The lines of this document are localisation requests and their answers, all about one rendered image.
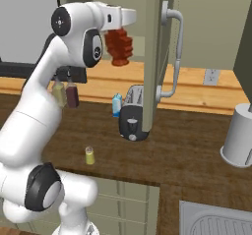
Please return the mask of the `grey steel sink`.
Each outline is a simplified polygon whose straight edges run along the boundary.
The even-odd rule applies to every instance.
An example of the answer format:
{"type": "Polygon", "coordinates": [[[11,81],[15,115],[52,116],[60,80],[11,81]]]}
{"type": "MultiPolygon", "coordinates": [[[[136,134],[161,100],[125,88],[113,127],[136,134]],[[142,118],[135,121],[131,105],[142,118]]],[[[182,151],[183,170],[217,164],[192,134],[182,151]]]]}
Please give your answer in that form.
{"type": "Polygon", "coordinates": [[[252,212],[180,201],[179,235],[252,235],[252,212]]]}

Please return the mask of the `blue and white condiment bottle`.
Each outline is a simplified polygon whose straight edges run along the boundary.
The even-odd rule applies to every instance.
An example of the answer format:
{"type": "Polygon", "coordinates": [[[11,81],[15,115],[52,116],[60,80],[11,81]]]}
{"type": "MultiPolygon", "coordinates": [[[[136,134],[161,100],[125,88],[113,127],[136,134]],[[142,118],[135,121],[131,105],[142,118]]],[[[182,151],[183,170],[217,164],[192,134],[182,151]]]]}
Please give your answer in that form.
{"type": "Polygon", "coordinates": [[[117,93],[112,98],[112,116],[118,117],[122,107],[122,95],[117,93]]]}

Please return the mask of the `dark red bottle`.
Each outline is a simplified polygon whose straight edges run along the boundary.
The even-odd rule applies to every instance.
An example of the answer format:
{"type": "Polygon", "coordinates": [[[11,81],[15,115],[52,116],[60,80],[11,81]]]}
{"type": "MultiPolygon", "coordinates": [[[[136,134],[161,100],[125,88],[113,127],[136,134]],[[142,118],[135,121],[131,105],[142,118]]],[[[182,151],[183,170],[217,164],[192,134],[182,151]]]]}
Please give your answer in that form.
{"type": "Polygon", "coordinates": [[[70,108],[79,106],[78,88],[74,83],[68,83],[66,86],[67,103],[70,108]]]}

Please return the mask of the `yellow-green bottle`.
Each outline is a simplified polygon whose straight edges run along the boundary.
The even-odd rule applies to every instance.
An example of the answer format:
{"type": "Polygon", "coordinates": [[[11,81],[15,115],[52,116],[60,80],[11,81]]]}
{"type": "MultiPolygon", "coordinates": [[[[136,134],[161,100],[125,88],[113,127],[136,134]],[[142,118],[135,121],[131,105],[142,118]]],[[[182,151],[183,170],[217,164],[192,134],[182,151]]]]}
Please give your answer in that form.
{"type": "Polygon", "coordinates": [[[52,86],[52,95],[57,100],[57,103],[60,107],[64,107],[67,104],[66,91],[64,84],[56,81],[52,86]]]}

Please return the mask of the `olive wall cabinet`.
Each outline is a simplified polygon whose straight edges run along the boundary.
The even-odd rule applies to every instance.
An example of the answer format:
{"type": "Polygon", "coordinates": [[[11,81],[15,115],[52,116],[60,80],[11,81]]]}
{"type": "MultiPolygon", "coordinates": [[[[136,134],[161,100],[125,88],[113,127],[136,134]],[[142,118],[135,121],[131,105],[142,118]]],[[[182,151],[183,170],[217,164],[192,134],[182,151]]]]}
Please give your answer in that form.
{"type": "MultiPolygon", "coordinates": [[[[137,23],[127,28],[134,38],[134,58],[142,61],[149,40],[152,8],[164,0],[60,0],[101,1],[137,11],[137,23]]],[[[166,0],[184,18],[181,65],[193,68],[232,69],[252,0],[166,0]]]]}

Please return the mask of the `white cylindrical appliance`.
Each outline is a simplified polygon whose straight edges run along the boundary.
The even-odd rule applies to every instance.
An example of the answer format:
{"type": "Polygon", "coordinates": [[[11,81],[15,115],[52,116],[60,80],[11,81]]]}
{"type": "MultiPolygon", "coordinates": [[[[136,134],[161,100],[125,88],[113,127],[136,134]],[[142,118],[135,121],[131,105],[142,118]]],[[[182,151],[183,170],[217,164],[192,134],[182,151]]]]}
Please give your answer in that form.
{"type": "Polygon", "coordinates": [[[222,159],[235,167],[252,166],[252,105],[237,104],[231,118],[224,145],[220,149],[222,159]]]}

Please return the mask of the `yellow shaker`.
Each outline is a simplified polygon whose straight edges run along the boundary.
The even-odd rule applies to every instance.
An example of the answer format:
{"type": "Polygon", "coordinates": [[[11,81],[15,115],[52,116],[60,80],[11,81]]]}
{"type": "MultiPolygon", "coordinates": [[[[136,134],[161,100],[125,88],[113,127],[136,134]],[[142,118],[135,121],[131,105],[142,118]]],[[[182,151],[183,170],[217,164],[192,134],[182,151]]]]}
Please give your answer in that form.
{"type": "Polygon", "coordinates": [[[86,147],[86,164],[93,165],[95,163],[95,153],[92,147],[86,147]]]}

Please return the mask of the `grey wall socket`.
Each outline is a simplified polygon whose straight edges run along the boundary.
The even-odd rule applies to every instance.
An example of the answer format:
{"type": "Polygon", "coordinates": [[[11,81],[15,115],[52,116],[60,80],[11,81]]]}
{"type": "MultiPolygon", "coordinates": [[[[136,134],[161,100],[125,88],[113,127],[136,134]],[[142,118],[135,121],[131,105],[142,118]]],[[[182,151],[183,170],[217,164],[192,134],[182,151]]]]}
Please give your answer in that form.
{"type": "Polygon", "coordinates": [[[219,81],[220,71],[216,69],[207,69],[203,80],[204,86],[216,86],[219,81]]]}

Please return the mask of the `black and silver toaster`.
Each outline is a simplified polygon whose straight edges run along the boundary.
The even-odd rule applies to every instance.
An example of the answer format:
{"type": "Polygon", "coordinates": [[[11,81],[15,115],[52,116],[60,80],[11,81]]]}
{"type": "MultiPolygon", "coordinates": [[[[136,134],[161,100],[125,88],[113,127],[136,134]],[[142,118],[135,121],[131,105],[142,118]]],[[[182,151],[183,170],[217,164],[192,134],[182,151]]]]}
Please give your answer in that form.
{"type": "Polygon", "coordinates": [[[118,125],[120,135],[132,142],[145,140],[149,133],[142,130],[144,87],[130,86],[120,110],[118,125]]]}

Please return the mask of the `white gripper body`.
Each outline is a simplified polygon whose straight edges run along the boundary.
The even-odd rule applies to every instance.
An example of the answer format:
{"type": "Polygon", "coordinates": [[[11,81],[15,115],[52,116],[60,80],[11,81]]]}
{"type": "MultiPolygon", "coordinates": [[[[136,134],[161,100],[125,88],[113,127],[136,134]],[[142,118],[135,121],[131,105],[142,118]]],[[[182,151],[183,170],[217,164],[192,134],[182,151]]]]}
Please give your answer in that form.
{"type": "Polygon", "coordinates": [[[137,21],[137,11],[134,9],[122,8],[121,11],[121,26],[129,26],[137,21]]]}

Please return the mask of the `olive base cabinet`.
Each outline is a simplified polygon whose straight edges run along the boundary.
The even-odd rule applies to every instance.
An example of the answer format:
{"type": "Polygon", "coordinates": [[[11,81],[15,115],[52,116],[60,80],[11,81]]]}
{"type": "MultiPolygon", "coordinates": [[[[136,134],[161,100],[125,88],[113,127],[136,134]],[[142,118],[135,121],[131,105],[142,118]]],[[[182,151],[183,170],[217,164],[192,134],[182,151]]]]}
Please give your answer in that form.
{"type": "Polygon", "coordinates": [[[100,235],[156,235],[159,187],[94,177],[98,197],[87,208],[100,235]]]}

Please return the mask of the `olive cabinet door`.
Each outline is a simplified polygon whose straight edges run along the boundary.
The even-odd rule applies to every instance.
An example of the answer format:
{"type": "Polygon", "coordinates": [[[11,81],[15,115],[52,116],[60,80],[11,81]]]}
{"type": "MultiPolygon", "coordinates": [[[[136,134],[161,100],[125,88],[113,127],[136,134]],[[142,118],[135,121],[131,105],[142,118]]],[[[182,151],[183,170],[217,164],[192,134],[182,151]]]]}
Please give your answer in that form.
{"type": "Polygon", "coordinates": [[[171,20],[165,26],[161,24],[163,1],[167,1],[168,7],[173,8],[174,0],[147,0],[142,122],[144,132],[152,128],[158,105],[157,86],[162,84],[168,61],[171,20]]]}
{"type": "Polygon", "coordinates": [[[252,104],[252,1],[241,36],[233,72],[252,104]]]}

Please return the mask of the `black wall rack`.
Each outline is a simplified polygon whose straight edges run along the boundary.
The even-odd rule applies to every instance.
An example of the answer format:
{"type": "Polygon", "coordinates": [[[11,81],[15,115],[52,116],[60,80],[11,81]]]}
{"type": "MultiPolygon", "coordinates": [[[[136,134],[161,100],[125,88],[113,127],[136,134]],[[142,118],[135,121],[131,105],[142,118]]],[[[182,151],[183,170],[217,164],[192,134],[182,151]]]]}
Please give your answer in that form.
{"type": "MultiPolygon", "coordinates": [[[[0,77],[26,79],[33,72],[35,64],[0,62],[0,77]]],[[[70,73],[74,83],[85,84],[87,82],[87,72],[85,68],[60,67],[57,70],[58,78],[61,82],[67,81],[67,73],[70,73]]]]}

